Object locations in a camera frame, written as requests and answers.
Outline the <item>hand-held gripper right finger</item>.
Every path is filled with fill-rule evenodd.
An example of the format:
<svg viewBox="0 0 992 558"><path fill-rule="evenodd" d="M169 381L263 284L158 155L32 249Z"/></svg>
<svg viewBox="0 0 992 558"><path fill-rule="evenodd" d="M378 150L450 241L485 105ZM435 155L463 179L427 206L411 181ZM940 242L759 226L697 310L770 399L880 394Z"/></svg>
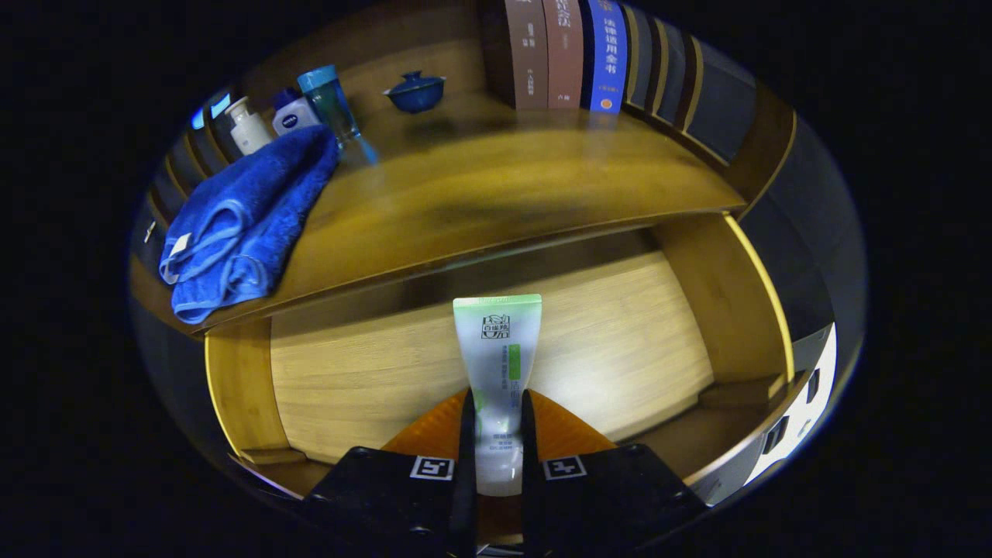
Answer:
<svg viewBox="0 0 992 558"><path fill-rule="evenodd" d="M539 458L535 392L522 403L525 557L646 557L708 506L649 447Z"/></svg>

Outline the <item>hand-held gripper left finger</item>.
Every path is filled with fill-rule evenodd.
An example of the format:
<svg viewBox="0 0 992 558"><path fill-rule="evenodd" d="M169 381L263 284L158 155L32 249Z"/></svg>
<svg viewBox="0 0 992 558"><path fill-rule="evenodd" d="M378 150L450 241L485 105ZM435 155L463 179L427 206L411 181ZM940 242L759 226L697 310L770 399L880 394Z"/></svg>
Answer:
<svg viewBox="0 0 992 558"><path fill-rule="evenodd" d="M371 557L475 557L474 393L456 459L354 447L302 499L302 515Z"/></svg>

